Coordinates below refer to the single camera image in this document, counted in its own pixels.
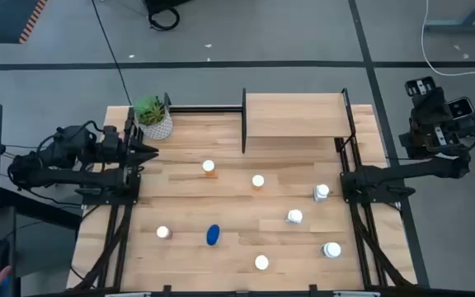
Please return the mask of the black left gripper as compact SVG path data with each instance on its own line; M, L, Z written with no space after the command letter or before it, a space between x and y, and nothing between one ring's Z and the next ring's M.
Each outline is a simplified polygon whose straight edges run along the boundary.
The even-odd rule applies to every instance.
M116 126L106 125L103 127L103 139L96 144L96 161L98 163L118 163L125 166L139 166L158 156L158 149L144 144L141 140L132 139L132 149L137 153L131 154L129 159L130 138L133 129L119 132Z

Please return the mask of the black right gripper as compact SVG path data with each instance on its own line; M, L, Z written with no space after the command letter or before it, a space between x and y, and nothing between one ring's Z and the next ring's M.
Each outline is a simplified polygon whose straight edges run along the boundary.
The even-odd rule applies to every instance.
M449 134L453 120L444 89L437 87L431 77L405 82L407 95L412 99L409 132L399 135L401 146L411 159L432 158L437 154L457 156L461 143L455 134Z

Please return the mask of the clear bottle with blue cap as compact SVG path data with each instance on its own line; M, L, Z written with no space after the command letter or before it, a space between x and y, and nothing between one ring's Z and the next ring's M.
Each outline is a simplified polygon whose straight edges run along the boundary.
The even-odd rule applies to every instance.
M214 246L218 243L221 234L221 229L218 224L212 224L209 226L206 233L206 243L209 246Z

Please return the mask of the potted plant in patterned pot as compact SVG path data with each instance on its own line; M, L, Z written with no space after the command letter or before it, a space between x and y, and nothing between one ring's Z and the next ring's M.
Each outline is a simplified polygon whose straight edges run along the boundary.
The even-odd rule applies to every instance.
M137 100L134 105L135 118L146 137L162 140L171 135L173 121L170 105L170 99L166 93L162 100L158 96L147 96Z

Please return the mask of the grey metal furniture base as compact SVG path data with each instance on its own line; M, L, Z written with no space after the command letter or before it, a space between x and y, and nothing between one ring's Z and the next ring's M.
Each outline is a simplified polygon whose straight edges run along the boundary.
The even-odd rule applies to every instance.
M426 12L422 22L422 29L426 31L438 32L475 32L475 7L468 12L461 20L443 21L428 20L430 12L430 0L426 0Z

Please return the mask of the black equipment box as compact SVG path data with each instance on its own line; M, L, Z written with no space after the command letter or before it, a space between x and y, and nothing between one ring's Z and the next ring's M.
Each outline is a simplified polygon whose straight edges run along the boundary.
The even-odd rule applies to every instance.
M161 11L167 10L173 7L177 7L190 0L143 0L149 11Z

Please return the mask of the dark mat orange striped border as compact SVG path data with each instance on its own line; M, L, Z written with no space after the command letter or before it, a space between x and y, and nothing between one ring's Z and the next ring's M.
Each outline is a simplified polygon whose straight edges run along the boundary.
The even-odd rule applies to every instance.
M48 1L0 0L0 43L26 43Z

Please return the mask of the black metal rail frame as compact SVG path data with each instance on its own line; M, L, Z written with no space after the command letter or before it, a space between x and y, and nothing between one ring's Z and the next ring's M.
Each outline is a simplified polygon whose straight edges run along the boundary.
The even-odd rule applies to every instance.
M172 104L171 98L165 92L164 93L164 102L168 106L168 110L171 113L219 113L219 112L230 112L230 113L242 113L244 108L244 101L239 105L183 105L175 106Z

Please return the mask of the wooden shelf with black frame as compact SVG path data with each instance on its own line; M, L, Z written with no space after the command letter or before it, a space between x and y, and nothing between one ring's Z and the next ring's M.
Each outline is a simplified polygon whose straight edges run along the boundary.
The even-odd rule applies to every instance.
M242 90L241 151L249 139L352 139L356 128L348 90L253 93Z

